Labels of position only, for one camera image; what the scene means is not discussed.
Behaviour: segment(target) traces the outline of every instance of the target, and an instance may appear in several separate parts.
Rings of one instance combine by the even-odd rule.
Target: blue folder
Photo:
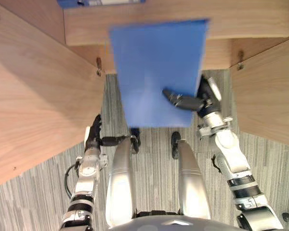
[[[163,96],[168,88],[196,95],[207,20],[117,26],[110,31],[129,127],[189,127],[193,113]]]

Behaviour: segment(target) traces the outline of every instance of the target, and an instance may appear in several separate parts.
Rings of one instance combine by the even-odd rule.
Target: blue object
[[[174,107],[162,90],[196,95],[207,27],[207,20],[198,20],[110,31],[129,127],[191,125],[192,112]]]
[[[88,6],[105,6],[105,5],[120,5],[131,3],[142,3],[145,0],[57,0],[58,4],[63,9],[88,7]]]

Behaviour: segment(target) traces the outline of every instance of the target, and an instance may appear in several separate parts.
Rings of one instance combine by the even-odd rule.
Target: wooden board
[[[289,38],[235,38],[231,42],[231,66],[241,61],[238,53],[244,52],[243,60],[270,49]]]
[[[147,0],[64,10],[66,43],[103,44],[114,25],[210,19],[209,38],[288,37],[289,0]]]
[[[289,145],[289,40],[231,67],[241,131]]]
[[[0,0],[0,5],[65,44],[63,9],[56,0]]]
[[[243,60],[259,54],[279,43],[287,41],[287,38],[236,38],[232,40],[231,65],[239,63],[239,51],[244,52]]]
[[[0,184],[83,140],[104,76],[0,6]]]
[[[202,64],[203,70],[227,69],[230,67],[231,58],[230,39],[209,39],[206,44],[206,53]],[[114,56],[110,45],[88,45],[70,47],[72,51],[79,54],[93,65],[96,58],[102,59],[102,69],[107,74],[116,73]]]

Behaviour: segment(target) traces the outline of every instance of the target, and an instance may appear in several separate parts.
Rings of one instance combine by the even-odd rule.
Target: metal bracket
[[[102,71],[102,59],[100,57],[96,58],[96,66],[97,66],[97,71],[96,74],[98,76],[101,76],[101,71]]]
[[[244,57],[244,51],[243,50],[239,50],[237,56],[239,58],[239,62],[237,64],[237,70],[239,71],[239,70],[242,70],[244,68],[244,65],[242,64],[243,57]]]
[[[230,128],[230,122],[233,120],[232,117],[226,117],[223,119],[223,122],[226,124],[226,127]],[[225,128],[225,126],[219,126],[211,129],[209,126],[199,125],[198,126],[198,133],[200,137],[204,136],[211,136],[214,135],[217,131],[219,131],[221,128]]]

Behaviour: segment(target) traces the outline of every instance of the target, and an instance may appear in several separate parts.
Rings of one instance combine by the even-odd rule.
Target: black cable
[[[64,188],[65,188],[65,190],[66,190],[66,194],[67,194],[67,196],[68,196],[69,199],[71,199],[72,194],[71,194],[71,191],[69,190],[68,185],[67,185],[67,177],[68,177],[68,173],[70,172],[70,170],[71,170],[73,167],[75,167],[75,164],[71,165],[71,166],[67,169],[67,171],[66,171],[66,173],[65,173],[65,175],[64,175]]]

